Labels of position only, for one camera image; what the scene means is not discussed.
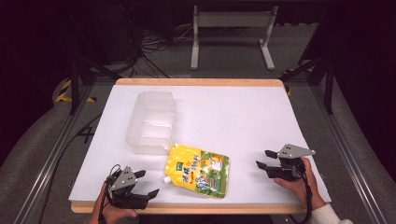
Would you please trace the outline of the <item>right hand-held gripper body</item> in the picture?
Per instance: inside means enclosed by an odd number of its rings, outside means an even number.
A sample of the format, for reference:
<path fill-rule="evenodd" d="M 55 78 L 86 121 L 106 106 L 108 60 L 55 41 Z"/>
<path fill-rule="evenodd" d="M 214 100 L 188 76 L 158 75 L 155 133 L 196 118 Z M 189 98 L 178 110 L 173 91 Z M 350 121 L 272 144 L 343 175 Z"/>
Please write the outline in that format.
<path fill-rule="evenodd" d="M 279 167 L 267 166 L 265 171 L 269 178 L 281 178 L 287 181 L 295 181 L 302 177 L 305 172 L 302 157 L 316 154 L 315 150 L 305 147 L 298 147 L 292 144 L 286 144 L 278 152 L 280 161 Z"/>

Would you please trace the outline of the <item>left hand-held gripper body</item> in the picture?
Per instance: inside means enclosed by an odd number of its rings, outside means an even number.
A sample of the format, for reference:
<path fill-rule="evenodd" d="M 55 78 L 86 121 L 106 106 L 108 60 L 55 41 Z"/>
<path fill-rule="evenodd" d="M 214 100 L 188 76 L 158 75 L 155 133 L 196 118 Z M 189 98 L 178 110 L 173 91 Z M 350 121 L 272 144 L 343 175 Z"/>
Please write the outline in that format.
<path fill-rule="evenodd" d="M 110 204 L 120 209 L 145 209 L 148 195 L 132 193 L 138 179 L 130 166 L 113 173 L 106 181 L 106 197 Z"/>

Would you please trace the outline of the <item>person's left hand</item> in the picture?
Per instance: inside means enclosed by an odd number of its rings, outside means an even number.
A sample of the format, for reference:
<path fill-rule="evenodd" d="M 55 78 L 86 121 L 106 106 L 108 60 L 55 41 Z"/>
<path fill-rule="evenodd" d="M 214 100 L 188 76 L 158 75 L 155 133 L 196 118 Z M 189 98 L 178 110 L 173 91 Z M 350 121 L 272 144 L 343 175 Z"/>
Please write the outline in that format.
<path fill-rule="evenodd" d="M 101 191 L 94 203 L 92 214 L 84 224 L 99 224 L 99 216 L 103 216 L 106 224 L 118 224 L 122 218 L 136 218 L 137 212 L 134 209 L 119 209 L 107 203 L 107 198 L 104 196 L 106 192 L 106 185 L 103 185 Z"/>

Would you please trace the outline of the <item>person's right hand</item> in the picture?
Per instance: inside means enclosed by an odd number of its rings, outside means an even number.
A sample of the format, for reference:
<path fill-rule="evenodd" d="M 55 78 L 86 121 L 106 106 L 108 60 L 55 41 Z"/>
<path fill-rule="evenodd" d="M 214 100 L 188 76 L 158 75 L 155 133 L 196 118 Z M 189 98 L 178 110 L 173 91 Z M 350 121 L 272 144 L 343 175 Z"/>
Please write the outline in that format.
<path fill-rule="evenodd" d="M 318 183 L 312 171 L 310 160 L 307 158 L 302 158 L 302 161 L 304 162 L 306 180 L 312 192 L 312 209 L 316 210 L 320 207 L 325 206 L 326 203 L 318 192 Z M 274 182 L 277 183 L 280 187 L 290 190 L 297 199 L 299 199 L 303 204 L 306 204 L 307 193 L 305 188 L 305 182 L 302 179 L 289 182 L 281 178 L 275 178 Z"/>

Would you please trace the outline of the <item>white table cover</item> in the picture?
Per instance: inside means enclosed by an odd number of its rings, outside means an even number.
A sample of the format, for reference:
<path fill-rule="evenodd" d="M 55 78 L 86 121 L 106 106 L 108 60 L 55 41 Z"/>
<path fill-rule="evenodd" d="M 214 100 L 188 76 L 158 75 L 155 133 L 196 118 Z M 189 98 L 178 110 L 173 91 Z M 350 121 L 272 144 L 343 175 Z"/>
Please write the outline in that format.
<path fill-rule="evenodd" d="M 116 164 L 145 171 L 137 194 L 157 190 L 152 204 L 215 204 L 217 199 L 164 183 L 164 156 L 137 155 L 126 141 L 134 102 L 144 86 L 112 88 L 95 135 L 71 191 L 71 202 L 92 202 Z M 173 140 L 186 146 L 226 155 L 230 159 L 225 204 L 296 204 L 295 196 L 258 168 L 276 160 L 266 150 L 306 142 L 289 97 L 281 87 L 169 86 L 177 102 Z"/>

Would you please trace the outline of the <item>yellow spouted pouch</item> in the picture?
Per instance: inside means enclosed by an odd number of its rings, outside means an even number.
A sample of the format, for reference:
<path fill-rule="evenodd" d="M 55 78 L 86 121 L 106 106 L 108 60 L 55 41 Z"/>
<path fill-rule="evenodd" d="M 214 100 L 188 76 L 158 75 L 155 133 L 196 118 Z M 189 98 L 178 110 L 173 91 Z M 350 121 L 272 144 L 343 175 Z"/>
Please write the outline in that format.
<path fill-rule="evenodd" d="M 197 147 L 173 144 L 165 165 L 165 184 L 223 199 L 228 186 L 228 156 Z"/>

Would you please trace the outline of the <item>clear plastic container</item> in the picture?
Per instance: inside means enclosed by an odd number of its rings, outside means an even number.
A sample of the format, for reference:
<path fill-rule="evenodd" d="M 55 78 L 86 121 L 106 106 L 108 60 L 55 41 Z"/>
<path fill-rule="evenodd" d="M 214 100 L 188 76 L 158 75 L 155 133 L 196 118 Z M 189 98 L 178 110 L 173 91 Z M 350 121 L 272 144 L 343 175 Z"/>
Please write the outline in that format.
<path fill-rule="evenodd" d="M 143 91 L 137 95 L 125 136 L 132 152 L 165 156 L 172 144 L 177 102 L 170 91 Z"/>

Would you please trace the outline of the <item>black metal stand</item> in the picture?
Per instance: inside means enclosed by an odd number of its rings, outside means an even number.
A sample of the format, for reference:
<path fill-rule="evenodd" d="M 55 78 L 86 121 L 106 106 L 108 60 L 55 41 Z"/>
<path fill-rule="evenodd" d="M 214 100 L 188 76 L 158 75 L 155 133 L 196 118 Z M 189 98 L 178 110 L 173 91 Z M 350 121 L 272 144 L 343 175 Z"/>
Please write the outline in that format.
<path fill-rule="evenodd" d="M 72 105 L 70 114 L 74 115 L 81 102 L 79 82 L 82 81 L 84 86 L 92 86 L 95 77 L 91 68 L 98 70 L 105 76 L 112 78 L 113 80 L 120 79 L 120 75 L 110 71 L 101 64 L 83 56 L 76 56 L 70 62 L 70 80 L 71 80 L 71 99 Z"/>
<path fill-rule="evenodd" d="M 302 72 L 312 68 L 312 72 L 306 79 L 310 86 L 317 86 L 322 79 L 325 79 L 325 95 L 324 95 L 324 105 L 329 114 L 332 114 L 332 88 L 333 88 L 333 65 L 332 61 L 328 58 L 317 58 L 311 60 L 307 63 L 300 65 L 299 67 L 285 72 L 279 79 L 285 82 Z"/>

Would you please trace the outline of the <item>yellow black hazard tape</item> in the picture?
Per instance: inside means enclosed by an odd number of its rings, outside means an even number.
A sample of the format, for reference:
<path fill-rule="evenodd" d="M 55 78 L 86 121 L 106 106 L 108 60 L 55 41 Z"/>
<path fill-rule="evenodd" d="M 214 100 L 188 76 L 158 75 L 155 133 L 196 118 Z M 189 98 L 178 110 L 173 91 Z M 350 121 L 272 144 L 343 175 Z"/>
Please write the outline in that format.
<path fill-rule="evenodd" d="M 65 81 L 65 83 L 63 84 L 58 96 L 55 99 L 56 103 L 59 103 L 59 102 L 72 103 L 72 97 L 66 97 L 66 92 L 67 92 L 69 87 L 71 87 L 71 79 L 70 78 L 68 78 Z M 87 103 L 95 103 L 96 100 L 97 100 L 97 98 L 95 98 L 95 97 L 88 97 L 86 102 Z"/>

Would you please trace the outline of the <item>aluminium floor rail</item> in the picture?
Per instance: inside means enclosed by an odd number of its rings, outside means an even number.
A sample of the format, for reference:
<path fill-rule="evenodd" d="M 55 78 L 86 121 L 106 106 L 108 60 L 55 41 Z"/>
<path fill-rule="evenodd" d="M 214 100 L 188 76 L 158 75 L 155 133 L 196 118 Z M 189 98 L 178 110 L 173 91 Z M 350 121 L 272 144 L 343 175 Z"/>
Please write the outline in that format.
<path fill-rule="evenodd" d="M 324 114 L 328 125 L 330 126 L 332 135 L 336 141 L 337 150 L 339 151 L 343 163 L 346 166 L 355 189 L 357 190 L 370 219 L 374 224 L 388 224 L 380 207 L 378 206 L 374 194 L 367 184 L 366 178 L 363 176 L 361 169 L 347 144 L 347 140 L 342 135 L 335 117 L 328 112 L 328 109 L 324 104 L 324 94 L 321 92 L 319 87 L 312 87 L 311 91 L 320 107 L 320 110 Z"/>
<path fill-rule="evenodd" d="M 68 140 L 72 128 L 75 126 L 78 115 L 82 110 L 82 107 L 85 105 L 85 101 L 90 96 L 92 92 L 92 86 L 84 86 L 78 92 L 78 104 L 74 109 L 74 112 L 71 113 L 65 123 L 64 126 L 52 147 L 43 167 L 37 175 L 35 183 L 33 184 L 27 198 L 25 199 L 20 212 L 15 217 L 13 224 L 27 224 L 28 219 L 32 216 L 35 208 L 37 207 L 40 198 L 42 197 L 44 191 L 47 188 L 47 185 L 51 181 L 53 174 L 55 172 L 55 168 L 60 161 L 65 149 L 66 149 L 66 141 Z"/>

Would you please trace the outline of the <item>white metal stand frame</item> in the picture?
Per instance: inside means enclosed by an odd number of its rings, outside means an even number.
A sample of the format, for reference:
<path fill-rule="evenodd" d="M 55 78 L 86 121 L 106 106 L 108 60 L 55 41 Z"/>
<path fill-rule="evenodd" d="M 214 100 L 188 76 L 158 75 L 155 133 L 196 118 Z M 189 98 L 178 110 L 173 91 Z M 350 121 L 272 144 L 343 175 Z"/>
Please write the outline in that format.
<path fill-rule="evenodd" d="M 258 40 L 267 69 L 273 71 L 275 64 L 268 49 L 269 39 L 275 25 L 278 7 L 264 11 L 200 11 L 193 9 L 193 43 L 191 52 L 191 70 L 197 70 L 199 64 L 199 28 L 213 27 L 261 27 L 264 36 Z"/>

